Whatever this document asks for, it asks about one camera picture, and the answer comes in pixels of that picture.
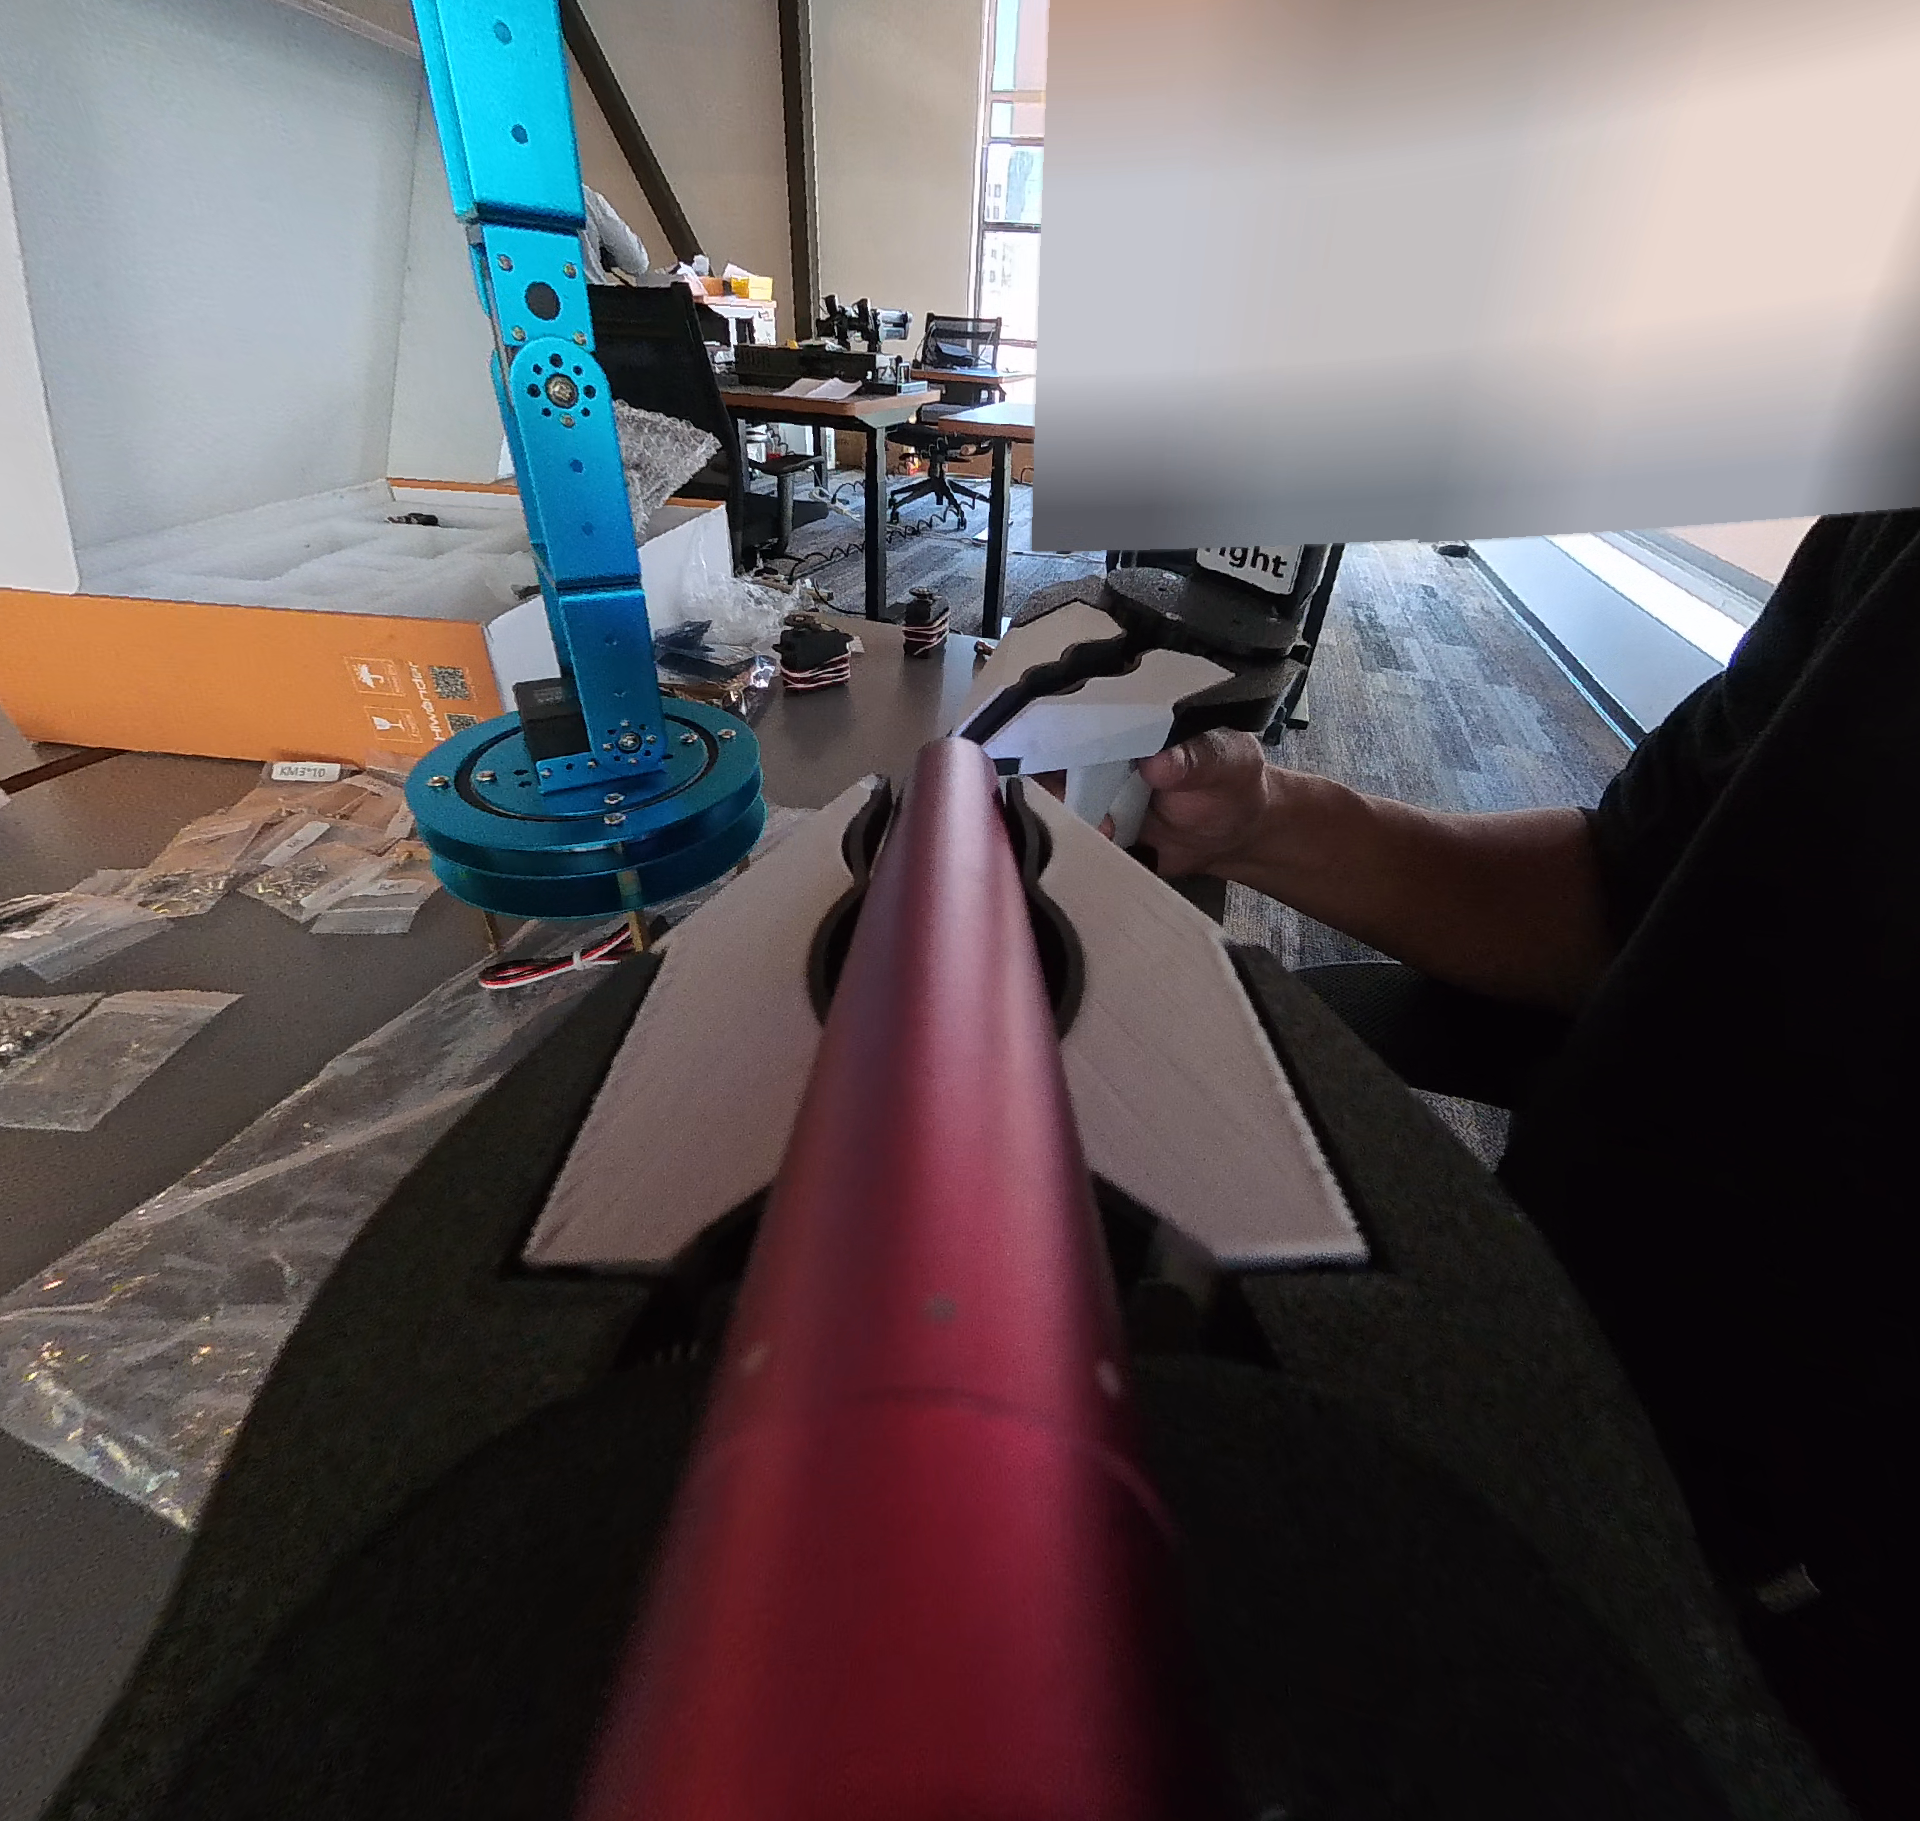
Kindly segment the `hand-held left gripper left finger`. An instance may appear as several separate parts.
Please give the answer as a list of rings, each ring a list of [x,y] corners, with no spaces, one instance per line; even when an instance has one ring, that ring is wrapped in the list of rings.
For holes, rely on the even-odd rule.
[[[665,937],[528,1266],[665,1269],[773,1178],[823,1032],[809,952],[853,884],[843,839],[875,788],[807,814]]]

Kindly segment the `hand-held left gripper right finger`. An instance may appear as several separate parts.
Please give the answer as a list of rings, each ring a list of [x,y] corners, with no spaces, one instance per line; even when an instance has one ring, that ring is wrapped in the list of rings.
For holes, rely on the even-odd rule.
[[[1257,1017],[1219,928],[1022,780],[1050,839],[1043,896],[1084,988],[1065,1078],[1093,1172],[1233,1273],[1364,1266],[1367,1243]]]

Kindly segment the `red electric screwdriver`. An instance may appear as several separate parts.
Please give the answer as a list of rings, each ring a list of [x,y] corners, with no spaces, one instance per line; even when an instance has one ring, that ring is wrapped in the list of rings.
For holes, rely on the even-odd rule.
[[[880,853],[577,1817],[1231,1817],[991,757]]]

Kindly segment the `blue toy robot arm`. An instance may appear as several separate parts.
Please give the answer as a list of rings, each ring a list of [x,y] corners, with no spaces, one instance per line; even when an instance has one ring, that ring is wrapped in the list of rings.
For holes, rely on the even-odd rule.
[[[595,355],[557,0],[412,0],[454,215],[493,323],[560,672],[420,755],[405,797],[468,904],[626,917],[722,875],[765,824],[750,729],[660,696],[614,393]]]

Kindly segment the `person's right forearm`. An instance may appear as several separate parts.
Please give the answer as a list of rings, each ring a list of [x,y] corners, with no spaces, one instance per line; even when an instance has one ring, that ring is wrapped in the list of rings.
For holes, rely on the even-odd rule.
[[[1573,807],[1430,812],[1270,769],[1246,877],[1433,979],[1565,1016],[1621,949]]]

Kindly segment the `dark desk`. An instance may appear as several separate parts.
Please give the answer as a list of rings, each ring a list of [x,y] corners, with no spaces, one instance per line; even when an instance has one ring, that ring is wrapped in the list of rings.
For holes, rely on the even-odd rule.
[[[907,659],[897,631],[855,620],[868,648],[846,690],[773,696],[760,717],[769,795],[816,807],[861,773],[897,770],[973,680],[973,643]],[[260,767],[120,752],[38,784],[3,812],[5,892],[127,867],[188,821],[252,791]],[[91,979],[107,992],[237,992],[100,1126],[3,1133],[3,1288],[182,1178],[491,949],[478,910],[434,896],[407,936],[317,941],[245,897],[221,902]],[[37,1448],[3,1440],[3,1813],[37,1817],[100,1729],[173,1584],[187,1534]]]

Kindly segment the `brown office desk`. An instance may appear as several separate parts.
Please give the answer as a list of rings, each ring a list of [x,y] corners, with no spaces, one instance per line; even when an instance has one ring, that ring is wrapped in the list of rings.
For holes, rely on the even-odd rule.
[[[885,442],[890,432],[911,422],[937,391],[919,388],[901,393],[852,393],[827,399],[816,393],[756,391],[722,388],[722,402],[735,422],[788,422],[811,428],[853,426],[868,439],[865,467],[865,614],[882,620],[885,611]]]
[[[991,531],[981,618],[985,631],[998,634],[1004,626],[1013,445],[1033,440],[1033,409],[1016,402],[963,409],[941,415],[937,431],[952,440],[985,440],[991,450]]]

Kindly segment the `person's right hand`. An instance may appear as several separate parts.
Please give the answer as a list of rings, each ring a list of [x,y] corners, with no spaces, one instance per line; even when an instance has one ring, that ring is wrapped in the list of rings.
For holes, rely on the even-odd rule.
[[[1278,892],[1308,854],[1319,778],[1273,765],[1260,738],[1210,731],[1141,757],[1148,788],[1139,847],[1165,877],[1215,875]]]

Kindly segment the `black mesh office chair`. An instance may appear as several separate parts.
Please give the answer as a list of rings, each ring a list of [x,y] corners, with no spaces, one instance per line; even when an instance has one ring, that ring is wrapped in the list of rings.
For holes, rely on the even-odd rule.
[[[997,365],[1001,325],[998,317],[929,314],[915,371],[932,371],[931,381],[944,390],[944,401],[938,409],[929,407],[913,422],[890,431],[888,439],[895,445],[926,465],[921,477],[892,493],[890,521],[901,521],[902,507],[926,495],[932,495],[937,506],[948,507],[958,521],[970,513],[964,504],[985,499],[980,490],[949,483],[949,465],[981,454],[981,442],[941,435],[934,422],[941,413],[988,407],[1006,399],[1006,379]]]

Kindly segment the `black equipment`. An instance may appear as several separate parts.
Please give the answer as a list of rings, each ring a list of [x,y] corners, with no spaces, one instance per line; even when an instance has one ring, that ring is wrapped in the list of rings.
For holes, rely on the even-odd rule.
[[[910,357],[888,354],[885,345],[911,341],[913,325],[915,319],[905,308],[827,296],[816,333],[799,346],[805,373],[853,384],[861,393],[901,393],[911,384]]]

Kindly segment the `bubble wrap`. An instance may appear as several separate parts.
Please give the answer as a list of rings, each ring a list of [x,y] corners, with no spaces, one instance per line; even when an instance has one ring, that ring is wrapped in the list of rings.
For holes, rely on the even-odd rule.
[[[611,415],[634,531],[644,540],[655,516],[720,454],[722,440],[694,422],[625,401],[611,401]]]

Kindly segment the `pile of small screw bags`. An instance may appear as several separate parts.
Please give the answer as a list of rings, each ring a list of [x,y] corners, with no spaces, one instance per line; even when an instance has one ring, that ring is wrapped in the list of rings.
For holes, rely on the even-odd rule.
[[[436,891],[395,776],[274,763],[146,867],[5,902],[3,966],[74,979],[233,892],[322,936],[397,936]],[[231,1001],[197,990],[5,996],[3,1124],[93,1129]]]

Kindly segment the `large clear plastic bag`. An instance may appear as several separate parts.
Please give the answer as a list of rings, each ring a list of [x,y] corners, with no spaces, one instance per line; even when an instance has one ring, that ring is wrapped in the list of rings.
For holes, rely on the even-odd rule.
[[[184,1531],[306,1304],[402,1175],[598,981],[468,970],[5,1298],[5,1431]]]

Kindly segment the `person's dark shirt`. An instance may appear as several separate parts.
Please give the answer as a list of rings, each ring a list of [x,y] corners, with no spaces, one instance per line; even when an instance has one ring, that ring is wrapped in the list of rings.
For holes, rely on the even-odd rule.
[[[1821,519],[1590,816],[1621,950],[1500,1175],[1765,1672],[1917,1815],[1919,512]]]

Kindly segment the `orange white kit box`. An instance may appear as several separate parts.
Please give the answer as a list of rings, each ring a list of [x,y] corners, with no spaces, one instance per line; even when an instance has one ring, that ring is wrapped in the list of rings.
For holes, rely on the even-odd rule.
[[[420,48],[3,0],[5,710],[405,765],[548,674]]]

